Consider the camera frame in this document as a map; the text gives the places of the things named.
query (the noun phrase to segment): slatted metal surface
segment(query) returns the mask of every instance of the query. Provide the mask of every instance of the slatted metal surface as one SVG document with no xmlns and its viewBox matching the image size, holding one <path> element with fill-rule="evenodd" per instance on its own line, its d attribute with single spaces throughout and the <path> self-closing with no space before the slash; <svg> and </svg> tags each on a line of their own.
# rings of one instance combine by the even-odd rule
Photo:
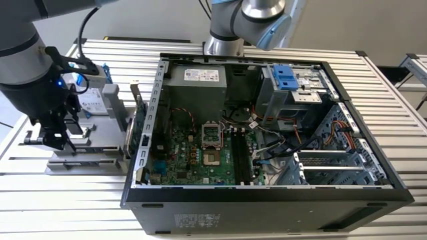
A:
<svg viewBox="0 0 427 240">
<path fill-rule="evenodd" d="M 188 43 L 88 40 L 85 56 L 107 63 L 120 87 L 119 97 L 133 106 L 128 84 L 139 81 L 151 96 L 159 53 L 200 54 Z M 352 51 L 245 48 L 247 57 L 327 61 L 361 113 L 376 141 L 415 197 L 415 203 L 348 234 L 179 236 L 179 239 L 427 239 L 425 123 L 383 79 L 368 58 Z M 22 118 L 0 146 L 0 239 L 143 239 L 132 212 L 119 207 L 124 176 L 47 176 L 51 152 L 18 146 L 28 127 Z"/>
</svg>

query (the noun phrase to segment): ram slot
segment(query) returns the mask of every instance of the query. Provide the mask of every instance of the ram slot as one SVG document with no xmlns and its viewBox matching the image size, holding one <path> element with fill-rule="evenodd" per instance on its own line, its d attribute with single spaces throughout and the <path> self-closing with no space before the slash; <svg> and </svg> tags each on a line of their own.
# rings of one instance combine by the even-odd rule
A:
<svg viewBox="0 0 427 240">
<path fill-rule="evenodd" d="M 244 131 L 231 133 L 231 154 L 233 161 L 235 184 L 251 184 L 251 164 L 248 158 L 248 146 Z"/>
</svg>

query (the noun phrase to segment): white wall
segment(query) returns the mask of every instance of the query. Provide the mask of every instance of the white wall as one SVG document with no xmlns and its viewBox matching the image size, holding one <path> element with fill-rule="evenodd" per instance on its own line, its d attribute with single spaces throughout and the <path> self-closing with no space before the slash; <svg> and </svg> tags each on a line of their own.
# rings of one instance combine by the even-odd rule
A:
<svg viewBox="0 0 427 240">
<path fill-rule="evenodd" d="M 307 0 L 291 48 L 363 50 L 377 65 L 427 53 L 427 0 Z"/>
<path fill-rule="evenodd" d="M 61 54 L 71 48 L 89 11 L 35 23 L 44 44 L 56 46 Z M 104 36 L 181 39 L 201 43 L 209 36 L 209 19 L 197 0 L 119 0 L 97 11 L 84 29 L 84 38 L 103 39 Z"/>
</svg>

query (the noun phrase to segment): power supply label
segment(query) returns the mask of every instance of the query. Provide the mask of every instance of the power supply label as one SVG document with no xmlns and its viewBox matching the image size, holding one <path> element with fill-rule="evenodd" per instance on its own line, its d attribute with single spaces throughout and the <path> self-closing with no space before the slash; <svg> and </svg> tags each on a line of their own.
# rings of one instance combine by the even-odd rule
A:
<svg viewBox="0 0 427 240">
<path fill-rule="evenodd" d="M 175 214 L 177 228 L 216 228 L 220 214 Z"/>
<path fill-rule="evenodd" d="M 220 72 L 217 70 L 207 69 L 187 69 L 184 72 L 185 81 L 204 81 L 204 82 L 219 82 Z"/>
</svg>

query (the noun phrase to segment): green circuit board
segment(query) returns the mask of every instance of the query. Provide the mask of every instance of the green circuit board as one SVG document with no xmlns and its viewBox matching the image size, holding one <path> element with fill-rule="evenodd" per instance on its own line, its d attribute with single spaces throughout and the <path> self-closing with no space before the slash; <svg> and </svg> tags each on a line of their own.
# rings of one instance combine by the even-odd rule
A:
<svg viewBox="0 0 427 240">
<path fill-rule="evenodd" d="M 152 184 L 160 185 L 235 185 L 235 166 L 231 150 L 231 131 L 225 130 L 223 135 L 223 147 L 220 150 L 201 148 L 201 129 L 196 134 L 187 128 L 173 128 L 171 134 L 171 149 L 167 160 L 161 161 L 156 169 L 153 163 L 155 178 Z M 255 132 L 245 134 L 248 147 L 248 161 L 251 161 L 249 151 L 256 148 Z M 264 176 L 259 175 L 253 180 L 255 185 L 264 184 Z"/>
</svg>

